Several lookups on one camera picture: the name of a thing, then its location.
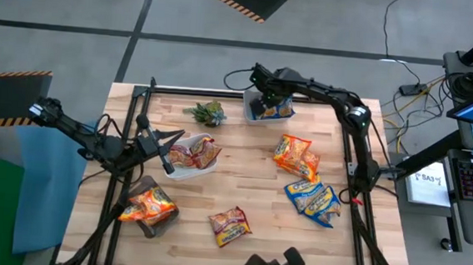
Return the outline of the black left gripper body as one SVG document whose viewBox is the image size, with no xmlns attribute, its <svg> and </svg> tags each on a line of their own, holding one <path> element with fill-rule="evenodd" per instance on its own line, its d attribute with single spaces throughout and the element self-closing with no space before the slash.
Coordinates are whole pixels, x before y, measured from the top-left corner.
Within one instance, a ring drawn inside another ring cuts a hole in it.
<svg viewBox="0 0 473 265">
<path fill-rule="evenodd" d="M 153 158 L 158 156 L 162 160 L 162 166 L 165 169 L 167 174 L 172 174 L 175 172 L 175 168 L 172 166 L 172 162 L 170 159 L 170 152 L 164 152 L 164 143 L 167 141 L 166 139 L 159 140 L 157 139 L 157 129 L 153 130 L 150 127 L 149 120 L 147 115 L 139 114 L 136 118 L 138 128 L 142 130 L 146 130 L 147 137 L 142 136 L 139 134 L 137 136 L 137 142 L 139 143 L 139 148 L 143 153 L 145 159 Z"/>
</svg>

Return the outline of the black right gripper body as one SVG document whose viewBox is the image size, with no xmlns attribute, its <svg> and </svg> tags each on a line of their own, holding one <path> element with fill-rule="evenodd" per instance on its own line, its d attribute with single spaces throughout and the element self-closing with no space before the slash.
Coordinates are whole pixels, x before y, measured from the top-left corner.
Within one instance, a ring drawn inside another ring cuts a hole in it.
<svg viewBox="0 0 473 265">
<path fill-rule="evenodd" d="M 275 76 L 260 63 L 255 64 L 249 81 L 261 93 L 263 105 L 275 106 L 283 100 L 282 94 L 276 87 Z"/>
</svg>

